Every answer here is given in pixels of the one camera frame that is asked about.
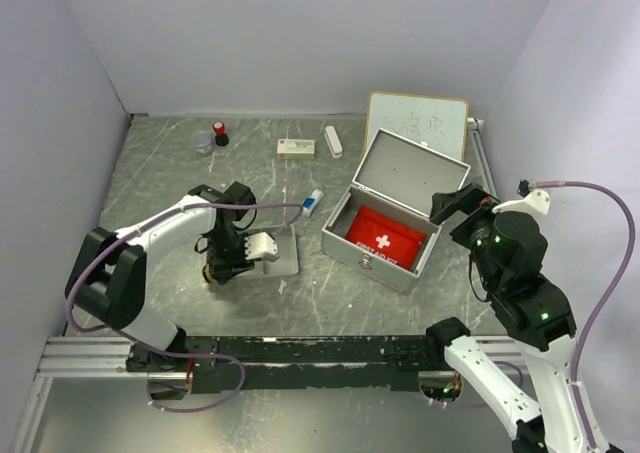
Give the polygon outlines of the grey plastic divided tray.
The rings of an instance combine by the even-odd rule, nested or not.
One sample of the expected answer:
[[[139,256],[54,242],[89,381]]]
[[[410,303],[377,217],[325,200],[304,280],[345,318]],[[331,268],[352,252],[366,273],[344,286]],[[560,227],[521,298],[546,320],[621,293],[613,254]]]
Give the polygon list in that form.
[[[289,226],[284,232],[275,234],[278,226],[252,228],[251,234],[266,232],[275,238],[278,246],[279,259],[275,262],[260,261],[255,264],[255,269],[250,271],[250,275],[258,277],[293,276],[299,273],[299,260],[296,229]]]

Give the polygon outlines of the grey metal case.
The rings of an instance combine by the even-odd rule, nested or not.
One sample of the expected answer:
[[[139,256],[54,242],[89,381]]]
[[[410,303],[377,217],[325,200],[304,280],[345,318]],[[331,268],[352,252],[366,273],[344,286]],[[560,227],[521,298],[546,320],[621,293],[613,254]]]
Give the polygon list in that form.
[[[395,290],[413,290],[441,231],[439,225],[429,221],[432,195],[458,190],[469,172],[470,166],[460,160],[380,129],[349,188],[322,227],[321,251]],[[409,270],[346,239],[362,206],[427,234]]]

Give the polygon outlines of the red first aid kit pouch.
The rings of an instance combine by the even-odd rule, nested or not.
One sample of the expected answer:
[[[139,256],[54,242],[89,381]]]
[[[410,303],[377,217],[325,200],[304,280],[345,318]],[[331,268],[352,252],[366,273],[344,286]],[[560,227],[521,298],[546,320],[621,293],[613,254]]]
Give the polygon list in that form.
[[[362,206],[346,239],[373,255],[409,270],[427,239],[427,234]]]

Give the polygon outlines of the white blue tube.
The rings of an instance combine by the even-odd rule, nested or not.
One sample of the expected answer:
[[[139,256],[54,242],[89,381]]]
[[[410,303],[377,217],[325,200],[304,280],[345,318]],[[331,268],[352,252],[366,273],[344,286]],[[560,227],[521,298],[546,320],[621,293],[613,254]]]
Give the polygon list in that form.
[[[302,215],[305,217],[311,216],[324,196],[325,193],[323,188],[315,188],[302,203]]]

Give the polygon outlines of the brown medicine bottle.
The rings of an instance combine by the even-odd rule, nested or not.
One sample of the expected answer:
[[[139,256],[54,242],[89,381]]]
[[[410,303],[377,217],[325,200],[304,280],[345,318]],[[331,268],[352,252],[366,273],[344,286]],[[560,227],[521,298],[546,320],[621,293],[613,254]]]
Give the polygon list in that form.
[[[204,281],[207,283],[212,283],[214,281],[214,279],[212,278],[210,271],[209,271],[209,266],[205,265],[202,268],[202,276],[204,278]]]

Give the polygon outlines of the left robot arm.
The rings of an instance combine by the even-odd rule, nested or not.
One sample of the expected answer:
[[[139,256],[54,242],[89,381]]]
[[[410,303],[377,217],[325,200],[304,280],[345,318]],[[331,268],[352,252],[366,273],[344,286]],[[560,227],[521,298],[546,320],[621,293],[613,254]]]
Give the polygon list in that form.
[[[146,299],[149,269],[189,238],[204,254],[204,279],[224,285],[262,260],[254,254],[254,235],[238,223],[259,210],[251,189],[238,182],[220,192],[207,185],[151,218],[115,231],[96,227],[84,238],[65,289],[68,325],[78,332],[74,311],[97,320],[95,330],[110,329],[150,351],[162,371],[181,368],[189,353],[183,328],[155,311]]]

